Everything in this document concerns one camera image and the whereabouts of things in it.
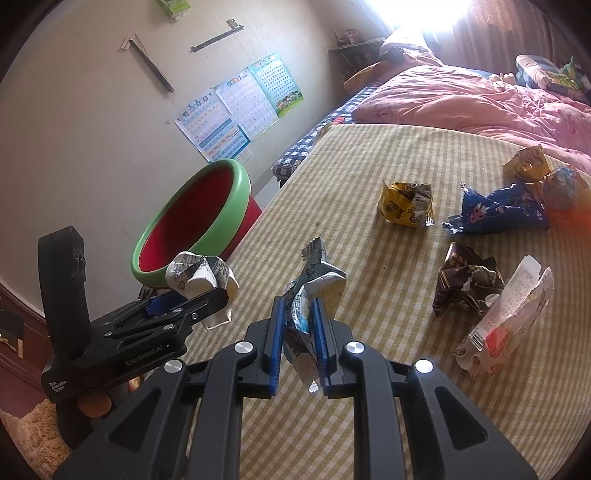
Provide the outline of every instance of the metal screw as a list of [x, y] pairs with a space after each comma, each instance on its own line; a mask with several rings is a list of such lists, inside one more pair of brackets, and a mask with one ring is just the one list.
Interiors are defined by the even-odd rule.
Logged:
[[416, 368], [422, 374], [428, 374], [431, 370], [433, 370], [433, 364], [429, 360], [421, 359], [415, 362], [414, 368]]
[[253, 348], [254, 347], [250, 342], [238, 342], [236, 345], [234, 345], [234, 350], [238, 353], [249, 353], [252, 352]]
[[180, 360], [169, 360], [164, 364], [164, 370], [169, 374], [175, 374], [183, 368], [183, 363]]
[[349, 342], [347, 343], [347, 350], [355, 355], [363, 353], [365, 346], [361, 342]]

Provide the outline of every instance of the white snack wrapper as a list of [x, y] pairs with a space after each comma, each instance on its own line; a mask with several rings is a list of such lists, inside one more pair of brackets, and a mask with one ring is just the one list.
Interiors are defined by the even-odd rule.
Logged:
[[180, 252], [166, 269], [166, 283], [188, 300], [216, 287], [225, 288], [228, 292], [226, 308], [201, 323], [211, 330], [232, 321], [232, 304], [238, 296], [238, 282], [232, 269], [221, 258]]
[[322, 297], [329, 318], [334, 318], [345, 290], [347, 274], [330, 264], [326, 246], [314, 238], [301, 252], [306, 262], [298, 278], [285, 287], [284, 353], [301, 382], [308, 388], [318, 378], [316, 349], [310, 332], [311, 304]]
[[534, 257], [521, 261], [500, 298], [454, 351], [460, 367], [472, 378], [496, 373], [541, 316], [554, 292], [552, 271]]

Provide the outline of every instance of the yellow striped mattress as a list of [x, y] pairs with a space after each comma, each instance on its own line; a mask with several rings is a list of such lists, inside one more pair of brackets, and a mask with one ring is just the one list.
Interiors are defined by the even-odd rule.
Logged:
[[[483, 194], [501, 187], [501, 165], [518, 149], [435, 128], [331, 127], [232, 255], [241, 288], [232, 323], [196, 329], [185, 360], [211, 358], [242, 339], [249, 323], [268, 317], [273, 297], [301, 271], [301, 249], [321, 236], [330, 262], [348, 274], [337, 320], [388, 359], [433, 359], [540, 479], [550, 479], [591, 419], [591, 252], [585, 242], [558, 229], [461, 240], [482, 258], [494, 255], [505, 278], [525, 255], [554, 273], [545, 315], [494, 377], [473, 381], [452, 356], [474, 317], [454, 310], [437, 320], [431, 310], [450, 243], [440, 222], [460, 212], [459, 183]], [[376, 214], [382, 179], [431, 183], [436, 225], [419, 230], [385, 223]], [[277, 396], [245, 401], [241, 478], [352, 478], [352, 407], [352, 400], [308, 393], [283, 359]], [[404, 435], [403, 442], [408, 458]]]

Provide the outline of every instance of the pink comforter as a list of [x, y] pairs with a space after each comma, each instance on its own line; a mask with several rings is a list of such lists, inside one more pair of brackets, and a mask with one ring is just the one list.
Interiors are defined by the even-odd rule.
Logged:
[[544, 151], [591, 174], [591, 107], [545, 90], [490, 82], [459, 67], [414, 67], [353, 112], [364, 123], [422, 125]]

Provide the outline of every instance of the yellow snack wrapper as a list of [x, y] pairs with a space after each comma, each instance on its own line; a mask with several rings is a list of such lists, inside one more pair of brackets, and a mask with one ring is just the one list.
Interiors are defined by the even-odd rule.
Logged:
[[526, 183], [542, 180], [550, 173], [542, 145], [519, 150], [503, 165], [503, 172], [509, 178], [523, 180]]
[[428, 183], [382, 182], [378, 210], [391, 223], [423, 228], [435, 223], [433, 192]]

